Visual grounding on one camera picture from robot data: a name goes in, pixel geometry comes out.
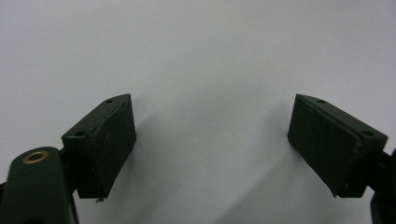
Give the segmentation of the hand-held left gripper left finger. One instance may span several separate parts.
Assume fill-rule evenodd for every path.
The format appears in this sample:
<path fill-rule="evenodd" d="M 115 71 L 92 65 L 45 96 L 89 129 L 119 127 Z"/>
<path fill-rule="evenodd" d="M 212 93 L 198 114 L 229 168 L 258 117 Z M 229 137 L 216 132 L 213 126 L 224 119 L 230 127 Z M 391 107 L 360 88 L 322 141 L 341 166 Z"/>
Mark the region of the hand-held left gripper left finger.
<path fill-rule="evenodd" d="M 104 100 L 63 136 L 82 199 L 106 198 L 134 148 L 136 131 L 129 93 Z"/>

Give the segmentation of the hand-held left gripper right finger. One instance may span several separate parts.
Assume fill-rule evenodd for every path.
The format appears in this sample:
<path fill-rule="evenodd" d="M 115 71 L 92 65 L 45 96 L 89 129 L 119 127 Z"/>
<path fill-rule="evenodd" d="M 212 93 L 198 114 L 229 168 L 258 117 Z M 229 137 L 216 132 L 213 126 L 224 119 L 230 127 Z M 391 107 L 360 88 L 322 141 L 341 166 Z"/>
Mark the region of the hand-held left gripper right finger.
<path fill-rule="evenodd" d="M 338 107 L 298 94 L 288 139 L 333 196 L 359 198 L 388 137 Z"/>

